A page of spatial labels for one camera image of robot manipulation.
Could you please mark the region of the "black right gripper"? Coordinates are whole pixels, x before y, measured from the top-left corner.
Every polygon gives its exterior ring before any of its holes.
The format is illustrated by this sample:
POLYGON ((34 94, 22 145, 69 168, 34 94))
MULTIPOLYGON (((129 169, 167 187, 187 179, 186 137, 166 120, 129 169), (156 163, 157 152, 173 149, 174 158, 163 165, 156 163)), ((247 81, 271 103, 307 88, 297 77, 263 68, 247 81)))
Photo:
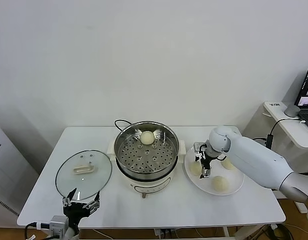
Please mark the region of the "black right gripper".
POLYGON ((210 163, 213 160, 212 157, 208 156, 205 151, 197 151, 195 153, 195 161, 200 162, 202 165, 200 179, 209 178, 211 175, 210 163))

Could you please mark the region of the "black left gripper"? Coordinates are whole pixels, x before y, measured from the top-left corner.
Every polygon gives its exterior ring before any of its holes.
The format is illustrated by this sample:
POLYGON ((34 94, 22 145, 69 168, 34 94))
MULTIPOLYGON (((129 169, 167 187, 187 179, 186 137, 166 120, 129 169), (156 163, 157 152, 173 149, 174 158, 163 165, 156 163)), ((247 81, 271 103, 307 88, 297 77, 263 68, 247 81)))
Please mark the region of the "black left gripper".
POLYGON ((62 198, 63 214, 68 218, 69 225, 78 225, 83 218, 88 218, 100 207, 100 192, 89 203, 71 202, 77 189, 74 188, 62 198))

